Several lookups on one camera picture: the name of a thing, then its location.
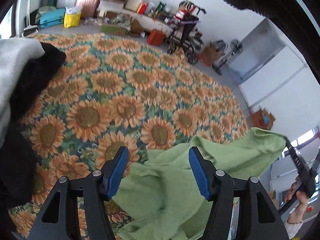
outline white plastic bag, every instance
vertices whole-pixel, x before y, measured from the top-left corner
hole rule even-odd
[[[81,13],[82,7],[81,6],[75,6],[75,7],[66,7],[66,14],[72,15],[72,14],[79,14]]]

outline yellow bag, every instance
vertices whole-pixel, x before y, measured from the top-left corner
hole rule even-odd
[[[65,28],[75,27],[79,25],[81,13],[78,14],[65,14],[63,25]]]

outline white cloth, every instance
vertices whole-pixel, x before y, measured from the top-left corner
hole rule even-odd
[[[302,220],[300,221],[300,223],[297,223],[297,224],[289,224],[287,220],[284,222],[284,227],[287,230],[289,239],[294,238],[294,236],[298,233],[302,225],[303,225]]]
[[[29,59],[37,59],[43,55],[41,43],[36,39],[0,40],[0,147],[10,121],[9,99],[20,74]]]

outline sunflower pattern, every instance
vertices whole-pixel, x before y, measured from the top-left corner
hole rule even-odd
[[[9,212],[21,237],[60,176],[83,178],[120,146],[129,149],[127,176],[131,163],[147,160],[147,150],[169,149],[195,135],[228,143],[248,131],[232,91],[179,57],[103,33],[35,38],[67,59],[21,119],[22,134],[42,157],[32,200]],[[115,233],[132,221],[115,202],[105,207]],[[81,237],[88,239],[83,198],[78,216]]]

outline blue gripper pad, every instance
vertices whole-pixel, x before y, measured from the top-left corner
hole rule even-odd
[[[189,149],[189,163],[193,172],[193,176],[195,176],[200,194],[204,196],[206,200],[208,200],[211,196],[209,191],[209,179],[207,178],[207,175],[205,174],[201,163],[192,148]]]
[[[108,179],[108,188],[106,194],[108,198],[111,199],[114,195],[116,195],[128,161],[129,152],[127,148],[124,148]]]

